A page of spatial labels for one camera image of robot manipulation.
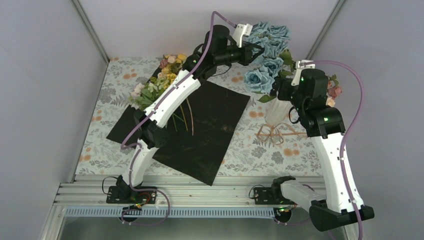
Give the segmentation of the blue rose stem bunch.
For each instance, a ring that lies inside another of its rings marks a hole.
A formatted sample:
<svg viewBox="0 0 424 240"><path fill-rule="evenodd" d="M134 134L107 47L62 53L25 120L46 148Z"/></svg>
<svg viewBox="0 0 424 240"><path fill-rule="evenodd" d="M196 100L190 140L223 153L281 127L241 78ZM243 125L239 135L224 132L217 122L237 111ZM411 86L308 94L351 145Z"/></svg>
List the blue rose stem bunch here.
<svg viewBox="0 0 424 240"><path fill-rule="evenodd" d="M293 58L289 50L290 30L285 25L272 25L260 21L253 25L247 42L263 49L254 49L258 56L253 60L256 68L244 74L243 81L246 90L261 95L261 103L267 103L276 98L278 77L291 76L294 72Z"/></svg>

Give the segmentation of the tan raffia ribbon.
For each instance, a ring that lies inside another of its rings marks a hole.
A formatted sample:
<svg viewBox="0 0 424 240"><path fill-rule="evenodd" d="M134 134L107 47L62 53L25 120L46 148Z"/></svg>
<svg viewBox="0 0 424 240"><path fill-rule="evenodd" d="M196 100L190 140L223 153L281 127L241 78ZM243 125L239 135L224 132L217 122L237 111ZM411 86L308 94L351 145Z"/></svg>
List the tan raffia ribbon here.
<svg viewBox="0 0 424 240"><path fill-rule="evenodd" d="M289 132L281 132L280 125L283 125L289 130ZM286 137L300 137L306 138L307 133L304 131L297 131L291 124L281 122L277 125L263 124L258 129L257 133L254 134L256 138L263 142L270 142L273 146L282 145L285 142Z"/></svg>

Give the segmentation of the pink orange rose stem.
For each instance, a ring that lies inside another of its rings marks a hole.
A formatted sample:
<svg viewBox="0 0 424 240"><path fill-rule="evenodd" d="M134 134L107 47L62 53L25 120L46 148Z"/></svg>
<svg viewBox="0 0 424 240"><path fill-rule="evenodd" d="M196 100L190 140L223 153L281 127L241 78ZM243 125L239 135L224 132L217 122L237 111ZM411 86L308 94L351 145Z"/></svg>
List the pink orange rose stem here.
<svg viewBox="0 0 424 240"><path fill-rule="evenodd" d="M334 107L336 105L335 99L343 92L342 87L340 86L339 81L337 80L337 75L333 74L328 76L327 82L327 100L326 105L329 107Z"/></svg>

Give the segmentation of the black wrapping paper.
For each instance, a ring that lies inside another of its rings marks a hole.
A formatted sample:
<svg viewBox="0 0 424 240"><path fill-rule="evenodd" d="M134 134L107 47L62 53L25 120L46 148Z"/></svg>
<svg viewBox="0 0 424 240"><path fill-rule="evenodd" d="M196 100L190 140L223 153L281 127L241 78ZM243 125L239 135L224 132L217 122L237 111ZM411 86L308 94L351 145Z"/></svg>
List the black wrapping paper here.
<svg viewBox="0 0 424 240"><path fill-rule="evenodd" d="M210 81L194 91L167 123L170 140L157 161L211 186L250 97Z"/></svg>

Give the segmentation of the colourful artificial flower bouquet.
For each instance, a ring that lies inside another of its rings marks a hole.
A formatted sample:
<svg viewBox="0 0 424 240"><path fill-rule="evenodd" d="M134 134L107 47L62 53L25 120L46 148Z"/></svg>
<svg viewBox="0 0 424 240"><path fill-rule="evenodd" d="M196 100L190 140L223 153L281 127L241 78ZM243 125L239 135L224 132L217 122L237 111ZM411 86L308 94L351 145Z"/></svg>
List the colourful artificial flower bouquet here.
<svg viewBox="0 0 424 240"><path fill-rule="evenodd" d="M163 55L159 63L159 72L151 76L147 82L138 83L130 93L128 97L130 106L143 111L153 104L174 83L186 60L187 56L184 54Z"/></svg>

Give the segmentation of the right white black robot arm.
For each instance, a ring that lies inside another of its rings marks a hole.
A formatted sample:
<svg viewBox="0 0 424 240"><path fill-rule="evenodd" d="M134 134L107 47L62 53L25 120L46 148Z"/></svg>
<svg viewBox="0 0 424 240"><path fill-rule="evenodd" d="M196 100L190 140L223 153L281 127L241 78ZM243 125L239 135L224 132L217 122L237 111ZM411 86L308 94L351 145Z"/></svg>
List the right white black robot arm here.
<svg viewBox="0 0 424 240"><path fill-rule="evenodd" d="M340 111L327 105L329 79L315 68L297 69L291 83L283 80L277 93L288 100L298 113L298 121L310 138L322 169L325 194L319 194L293 176L273 180L271 198L278 204L289 200L305 209L314 227L320 231L336 229L375 217L365 205L353 179L343 142L347 130Z"/></svg>

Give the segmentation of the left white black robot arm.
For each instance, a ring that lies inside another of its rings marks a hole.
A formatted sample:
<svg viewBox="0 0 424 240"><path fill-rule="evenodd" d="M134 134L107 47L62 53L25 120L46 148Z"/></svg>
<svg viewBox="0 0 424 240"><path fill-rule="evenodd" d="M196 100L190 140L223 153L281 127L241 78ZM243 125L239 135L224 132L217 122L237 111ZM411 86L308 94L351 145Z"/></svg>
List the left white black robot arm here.
<svg viewBox="0 0 424 240"><path fill-rule="evenodd" d="M119 196L131 203L139 197L144 173L158 149L170 139L165 125L174 111L201 84L216 73L217 67L237 63L251 64L264 48L244 41L252 33L253 26L239 23L234 32L224 25L212 25L206 33L205 42L196 47L176 75L176 79L157 100L142 111L142 119L124 138L120 147L135 147L135 153L124 173L116 180Z"/></svg>

